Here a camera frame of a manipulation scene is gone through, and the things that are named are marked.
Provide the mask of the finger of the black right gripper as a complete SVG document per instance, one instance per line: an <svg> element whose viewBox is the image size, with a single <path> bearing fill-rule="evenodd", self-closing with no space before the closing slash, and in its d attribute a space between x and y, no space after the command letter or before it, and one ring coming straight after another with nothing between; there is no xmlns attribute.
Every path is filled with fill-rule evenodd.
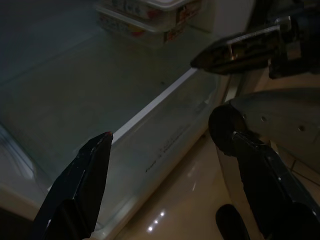
<svg viewBox="0 0 320 240"><path fill-rule="evenodd" d="M279 27L265 26L222 38L200 54L200 59L250 59L279 53Z"/></svg>
<svg viewBox="0 0 320 240"><path fill-rule="evenodd" d="M191 61L191 67L218 75L239 74L268 66L271 54L256 54L231 60L222 55L200 54Z"/></svg>

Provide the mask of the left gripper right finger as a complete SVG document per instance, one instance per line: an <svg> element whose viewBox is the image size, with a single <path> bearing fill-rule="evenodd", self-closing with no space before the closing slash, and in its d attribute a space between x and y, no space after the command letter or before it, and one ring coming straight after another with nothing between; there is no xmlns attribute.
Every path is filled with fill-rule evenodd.
<svg viewBox="0 0 320 240"><path fill-rule="evenodd" d="M320 206L280 156L243 132L234 132L232 143L243 189L263 237L320 240Z"/></svg>

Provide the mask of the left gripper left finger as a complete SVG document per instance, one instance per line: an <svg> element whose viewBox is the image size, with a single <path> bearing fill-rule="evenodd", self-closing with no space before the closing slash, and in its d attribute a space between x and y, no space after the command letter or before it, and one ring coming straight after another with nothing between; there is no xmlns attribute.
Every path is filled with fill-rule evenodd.
<svg viewBox="0 0 320 240"><path fill-rule="evenodd" d="M56 178L32 223L32 240L84 240L105 192L112 132L91 138Z"/></svg>

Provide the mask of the white lidded plastic container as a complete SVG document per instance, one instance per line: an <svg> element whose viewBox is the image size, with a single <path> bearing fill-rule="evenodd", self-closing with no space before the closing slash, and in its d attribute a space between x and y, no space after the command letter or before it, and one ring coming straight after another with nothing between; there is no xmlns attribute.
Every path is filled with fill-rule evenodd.
<svg viewBox="0 0 320 240"><path fill-rule="evenodd" d="M155 23L144 21L103 6L101 3L95 5L95 10L102 29L150 48L162 47L177 38L186 28L185 23L172 26L161 23L159 19Z"/></svg>

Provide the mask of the glass fridge shelf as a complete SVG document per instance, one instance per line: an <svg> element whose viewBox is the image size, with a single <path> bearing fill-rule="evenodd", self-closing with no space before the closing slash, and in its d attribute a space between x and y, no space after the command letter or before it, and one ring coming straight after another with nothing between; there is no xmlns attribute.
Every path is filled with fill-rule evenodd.
<svg viewBox="0 0 320 240"><path fill-rule="evenodd" d="M0 84L0 123L21 144L75 146L103 132L123 136L193 71L205 40L187 27L151 48L99 30Z"/></svg>

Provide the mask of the black robot foot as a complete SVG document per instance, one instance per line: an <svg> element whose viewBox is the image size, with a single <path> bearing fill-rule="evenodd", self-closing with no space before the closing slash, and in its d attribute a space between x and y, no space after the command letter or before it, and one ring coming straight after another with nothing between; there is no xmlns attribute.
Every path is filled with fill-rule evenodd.
<svg viewBox="0 0 320 240"><path fill-rule="evenodd" d="M215 221L223 240L251 240L241 215L233 205L222 205L216 211Z"/></svg>

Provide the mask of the clear labelled food container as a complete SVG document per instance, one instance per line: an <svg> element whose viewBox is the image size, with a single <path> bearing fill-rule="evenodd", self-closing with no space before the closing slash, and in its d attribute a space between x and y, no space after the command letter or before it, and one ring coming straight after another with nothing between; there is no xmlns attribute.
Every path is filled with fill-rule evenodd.
<svg viewBox="0 0 320 240"><path fill-rule="evenodd" d="M146 16L159 29L171 29L197 15L206 0L143 0Z"/></svg>

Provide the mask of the silver robot leg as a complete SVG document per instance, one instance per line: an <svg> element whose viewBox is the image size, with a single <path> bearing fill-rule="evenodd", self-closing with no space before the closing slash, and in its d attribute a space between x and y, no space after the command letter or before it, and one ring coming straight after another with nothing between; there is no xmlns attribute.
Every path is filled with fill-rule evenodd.
<svg viewBox="0 0 320 240"><path fill-rule="evenodd" d="M233 132L254 133L279 144L320 174L320 87L283 88L235 97L210 114L215 145L235 154Z"/></svg>

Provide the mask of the clear crisper drawer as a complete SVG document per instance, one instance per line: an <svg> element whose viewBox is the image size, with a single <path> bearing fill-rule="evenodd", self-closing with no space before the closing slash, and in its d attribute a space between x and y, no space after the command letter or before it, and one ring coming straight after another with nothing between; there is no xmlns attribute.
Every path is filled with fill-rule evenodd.
<svg viewBox="0 0 320 240"><path fill-rule="evenodd" d="M216 74L192 71L124 135L113 133L96 238L116 235L204 132L226 83ZM70 142L55 148L43 144L36 157L54 180L89 139L77 146Z"/></svg>

